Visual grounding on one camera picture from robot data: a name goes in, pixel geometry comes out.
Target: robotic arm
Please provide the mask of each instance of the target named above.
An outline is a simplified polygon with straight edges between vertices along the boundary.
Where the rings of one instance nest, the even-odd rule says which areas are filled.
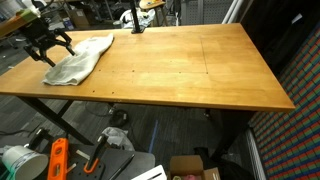
[[[75,55],[71,48],[72,39],[62,30],[55,29],[50,31],[49,25],[41,17],[38,17],[29,9],[22,10],[15,17],[0,24],[0,37],[11,33],[17,29],[27,38],[28,44],[24,47],[25,51],[35,60],[43,61],[54,67],[55,63],[47,56],[47,50],[55,45],[66,47],[70,54]],[[61,36],[64,41],[56,39]]]
[[[50,31],[47,23],[41,18],[37,18],[28,25],[20,28],[21,33],[28,39],[29,43],[24,47],[24,50],[35,60],[47,62],[54,67],[55,64],[48,58],[47,50],[55,45],[66,47],[70,54],[75,55],[71,48],[71,38],[62,30],[55,29]],[[56,39],[61,36],[65,41]]]

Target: white bucket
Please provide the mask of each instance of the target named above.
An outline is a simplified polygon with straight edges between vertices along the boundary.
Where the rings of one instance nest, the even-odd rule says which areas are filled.
[[[34,179],[47,167],[48,157],[23,146],[15,146],[7,150],[2,162],[9,170],[7,179]]]
[[[122,21],[115,21],[115,22],[113,22],[113,28],[115,28],[115,29],[122,29],[122,27],[123,27]]]

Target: table leg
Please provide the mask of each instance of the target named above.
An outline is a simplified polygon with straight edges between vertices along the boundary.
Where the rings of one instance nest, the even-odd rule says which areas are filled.
[[[159,22],[159,17],[158,17],[158,9],[154,8],[154,11],[156,13],[156,19],[157,19],[158,27],[160,27],[160,22]]]
[[[99,13],[99,9],[97,8],[96,3],[94,2],[94,0],[90,0],[90,2],[91,2],[91,4],[92,4],[92,6],[93,6],[93,9],[94,9],[94,10],[96,11],[96,13],[97,13],[98,20],[99,20],[99,21],[102,21],[102,18],[101,18],[101,15],[100,15],[100,13]]]
[[[198,0],[198,24],[203,24],[203,0]]]
[[[217,149],[211,156],[213,161],[220,161],[221,156],[228,152],[234,140],[248,127],[254,113],[255,111],[221,110],[223,133]]]
[[[104,0],[104,2],[106,3],[106,6],[107,6],[107,9],[108,9],[109,16],[110,16],[111,20],[113,21],[113,16],[112,16],[112,13],[111,13],[111,10],[110,10],[110,7],[109,7],[108,0]]]
[[[166,14],[164,13],[163,6],[162,6],[160,9],[161,9],[161,13],[162,13],[162,16],[163,16],[164,24],[165,24],[166,26],[168,26],[167,16],[166,16]]]
[[[52,123],[63,129],[65,132],[69,133],[77,140],[86,145],[93,145],[91,141],[89,141],[86,137],[80,134],[75,128],[73,128],[70,124],[68,124],[62,117],[60,117],[57,113],[52,111],[47,105],[45,105],[38,98],[34,97],[21,97],[18,96],[23,102],[28,104],[30,107],[38,111],[44,117],[49,119]]]

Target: metal stand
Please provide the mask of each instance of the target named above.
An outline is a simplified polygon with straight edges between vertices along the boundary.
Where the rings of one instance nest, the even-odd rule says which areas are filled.
[[[108,3],[108,0],[104,0],[104,2],[106,3],[106,6],[107,6],[107,9],[108,9],[108,13],[109,13],[109,16],[111,18],[111,20],[113,21],[113,16],[112,16],[112,13],[111,13],[111,10],[110,10],[110,7],[109,7],[109,3]]]
[[[228,152],[238,135],[247,128],[254,114],[255,111],[221,110],[223,133],[217,149],[210,157],[213,161],[220,161],[221,156]]]
[[[75,128],[73,128],[70,124],[68,124],[63,118],[63,113],[55,113],[52,111],[47,105],[45,105],[42,101],[38,98],[34,97],[21,97],[18,96],[23,102],[31,106],[33,109],[38,111],[41,115],[46,117],[49,121],[63,129],[66,133],[69,133],[77,140],[82,142],[86,145],[93,145],[91,141],[89,141],[86,137],[80,134]],[[66,107],[64,106],[61,111],[65,112]]]
[[[134,4],[134,0],[130,1],[130,7],[131,7],[131,13],[133,16],[133,25],[134,25],[131,33],[132,34],[143,33],[145,27],[139,25],[137,11],[136,11],[136,5]]]

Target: cardboard box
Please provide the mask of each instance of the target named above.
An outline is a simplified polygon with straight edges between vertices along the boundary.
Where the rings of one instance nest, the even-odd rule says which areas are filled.
[[[68,10],[69,17],[77,28],[88,28],[90,23],[82,9]]]
[[[194,175],[197,180],[220,180],[218,168],[203,170],[200,156],[173,156],[170,160],[168,180],[172,180],[174,176],[187,175]]]

